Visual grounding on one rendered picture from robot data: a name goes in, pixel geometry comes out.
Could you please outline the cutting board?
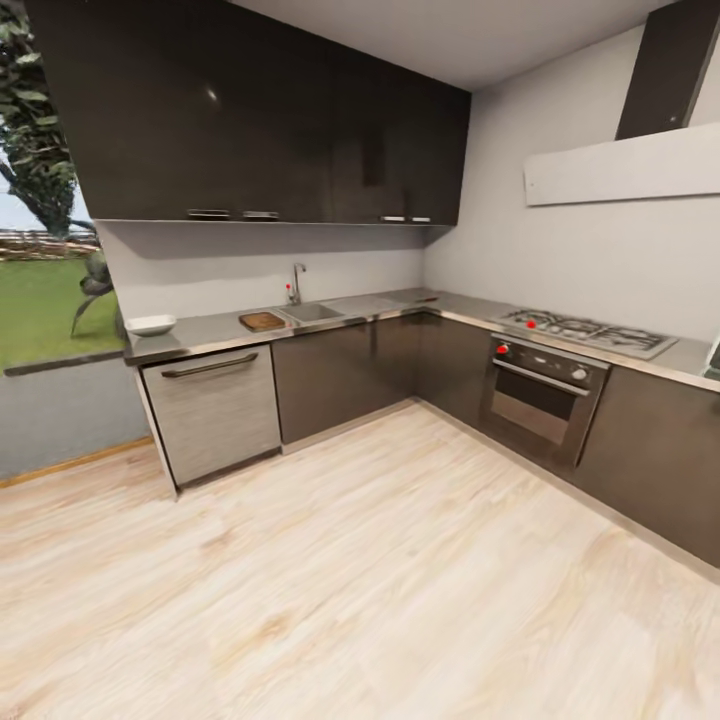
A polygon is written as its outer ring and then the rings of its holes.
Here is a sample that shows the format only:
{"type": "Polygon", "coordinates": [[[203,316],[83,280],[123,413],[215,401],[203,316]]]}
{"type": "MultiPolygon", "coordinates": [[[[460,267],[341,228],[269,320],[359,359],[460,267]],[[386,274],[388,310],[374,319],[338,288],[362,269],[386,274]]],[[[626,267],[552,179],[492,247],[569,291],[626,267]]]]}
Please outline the cutting board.
{"type": "Polygon", "coordinates": [[[271,312],[252,313],[241,315],[239,319],[252,330],[262,330],[285,325],[285,320],[272,314],[271,312]]]}

